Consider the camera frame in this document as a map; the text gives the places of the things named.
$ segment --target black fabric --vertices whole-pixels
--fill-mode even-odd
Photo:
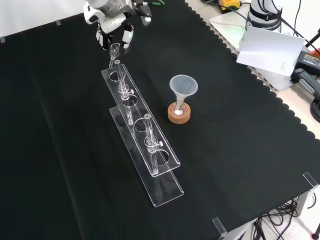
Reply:
[[[27,48],[24,33],[0,44],[0,239],[78,240]]]
[[[109,57],[94,26],[78,15],[29,30],[19,53],[24,61],[10,63],[32,69],[20,74],[37,90],[84,240],[217,239],[213,218],[231,231],[309,190],[305,172],[320,182],[319,141],[182,0],[152,16],[148,27],[131,20],[132,46],[120,59],[181,162],[174,172],[185,194],[159,208],[151,206],[110,116],[115,102],[101,75]],[[169,81],[177,74],[199,86],[186,99],[191,119],[183,125],[167,116],[175,100]]]

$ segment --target white table surface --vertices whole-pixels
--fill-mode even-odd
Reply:
[[[196,13],[199,14],[201,18],[203,18],[203,20],[206,22],[206,24],[208,26],[210,26],[210,28],[212,30],[214,30],[216,34],[219,33],[211,26],[211,24],[209,22],[209,19],[214,18],[214,17],[221,14],[221,12],[217,6],[204,4],[200,0],[185,0],[185,1],[192,8],[192,10],[196,11]],[[310,30],[308,31],[308,29],[310,28],[307,26],[308,24],[312,24],[312,23],[307,23],[307,21],[300,21],[300,22],[297,21],[297,30],[302,35],[304,34],[304,32],[305,33],[310,32]],[[318,21],[318,24],[315,24],[311,27],[315,28],[315,29],[316,28],[319,29],[320,28],[320,21]],[[305,34],[304,37],[306,37],[306,38],[313,37],[312,35],[311,36],[309,36],[309,35],[310,35],[310,33]],[[237,50],[235,48],[233,48],[233,46],[230,45],[222,36],[220,36],[220,38],[223,39],[223,42],[227,45],[228,48],[231,49],[231,51],[233,53],[238,54]],[[267,85],[267,86],[269,85],[267,82],[262,80],[263,78],[253,68],[250,68],[250,69],[253,71],[253,73],[255,73],[257,75],[258,79],[260,79],[261,81],[264,82],[265,85]],[[306,125],[308,131],[313,132],[315,137],[320,140],[320,123],[317,122],[312,117],[311,112],[310,112],[310,104],[313,101],[314,97],[312,95],[308,94],[299,83],[294,85],[292,88],[290,88],[286,91],[283,91],[281,93],[276,93],[276,94],[277,94],[278,98],[282,99],[284,104],[287,104],[289,106],[289,109],[295,113],[295,116],[301,120],[301,123]]]

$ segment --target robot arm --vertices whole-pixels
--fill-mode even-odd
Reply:
[[[131,0],[87,0],[83,7],[85,21],[88,24],[98,23],[96,39],[108,49],[116,32],[124,29],[122,47],[128,49],[134,35],[134,28],[128,18],[134,15],[141,17],[142,23],[147,26],[151,22],[151,11],[142,0],[132,3]]]
[[[248,13],[246,28],[256,27],[278,31],[281,27],[281,6],[276,0],[252,0]]]

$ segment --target clear funnel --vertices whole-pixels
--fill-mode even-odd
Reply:
[[[170,88],[176,95],[176,103],[172,107],[175,115],[181,116],[186,113],[186,105],[184,100],[198,90],[198,83],[192,77],[187,75],[177,75],[171,78]]]

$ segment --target acrylic stand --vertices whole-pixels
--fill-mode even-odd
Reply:
[[[153,206],[159,207],[184,194],[172,172],[180,162],[128,70],[120,61],[114,63],[102,71],[117,104],[110,113]]]

